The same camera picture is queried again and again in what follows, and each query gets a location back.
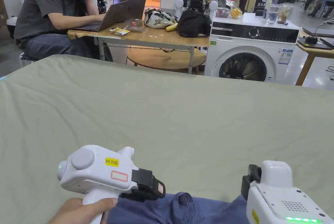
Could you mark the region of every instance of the hand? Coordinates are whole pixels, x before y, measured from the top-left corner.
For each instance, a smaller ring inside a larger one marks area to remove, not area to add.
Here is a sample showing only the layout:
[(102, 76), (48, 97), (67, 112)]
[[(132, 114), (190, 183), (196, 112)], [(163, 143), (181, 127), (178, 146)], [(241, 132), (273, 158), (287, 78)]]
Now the hand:
[(100, 14), (100, 15), (95, 15), (96, 16), (96, 22), (101, 23), (103, 18), (106, 16), (106, 13)]
[(113, 209), (116, 204), (116, 198), (102, 199), (89, 205), (83, 205), (82, 199), (71, 198), (47, 224), (90, 224), (96, 215)]

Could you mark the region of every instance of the round wooden table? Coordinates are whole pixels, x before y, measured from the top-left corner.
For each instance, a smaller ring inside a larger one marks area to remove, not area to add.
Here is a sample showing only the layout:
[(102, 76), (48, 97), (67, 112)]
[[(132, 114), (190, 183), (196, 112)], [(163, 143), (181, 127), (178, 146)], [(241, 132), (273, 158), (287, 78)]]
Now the round wooden table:
[[(128, 59), (135, 63), (135, 66), (143, 66), (165, 71), (181, 71), (188, 69), (190, 53), (173, 51), (165, 53), (159, 48), (152, 47), (130, 48)], [(198, 66), (206, 61), (206, 55), (195, 49), (193, 66), (198, 74)]]

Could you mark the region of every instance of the gray t-shirt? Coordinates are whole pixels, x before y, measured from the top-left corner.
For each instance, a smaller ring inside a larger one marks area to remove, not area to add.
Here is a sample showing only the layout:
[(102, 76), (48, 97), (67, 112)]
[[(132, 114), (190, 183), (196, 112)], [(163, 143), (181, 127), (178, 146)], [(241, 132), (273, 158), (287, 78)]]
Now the gray t-shirt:
[(46, 33), (64, 33), (52, 25), (50, 13), (78, 16), (80, 0), (25, 0), (18, 15), (14, 38), (19, 48), (31, 38)]

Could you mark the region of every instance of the washing machine door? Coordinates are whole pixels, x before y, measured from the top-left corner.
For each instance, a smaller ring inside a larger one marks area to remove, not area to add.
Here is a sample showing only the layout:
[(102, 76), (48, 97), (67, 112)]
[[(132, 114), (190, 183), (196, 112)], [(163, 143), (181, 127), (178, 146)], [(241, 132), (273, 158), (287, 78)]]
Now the washing machine door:
[(228, 79), (275, 82), (273, 58), (256, 46), (235, 44), (216, 61), (212, 75)]

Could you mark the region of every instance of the white label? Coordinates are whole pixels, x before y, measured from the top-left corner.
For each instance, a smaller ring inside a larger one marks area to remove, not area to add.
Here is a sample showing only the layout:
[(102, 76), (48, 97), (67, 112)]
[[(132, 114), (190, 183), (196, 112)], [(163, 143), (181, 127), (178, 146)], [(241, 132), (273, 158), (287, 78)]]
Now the white label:
[(278, 64), (289, 65), (291, 56), (293, 54), (292, 49), (279, 49), (279, 53), (282, 52)]
[(159, 185), (158, 185), (158, 191), (159, 191), (160, 193), (164, 194), (164, 187), (163, 187), (163, 185), (160, 184), (160, 183), (159, 183)]
[(118, 181), (124, 181), (124, 182), (128, 181), (128, 175), (127, 174), (121, 173), (121, 172), (116, 172), (116, 171), (111, 172), (111, 178), (114, 179), (114, 180), (118, 180)]

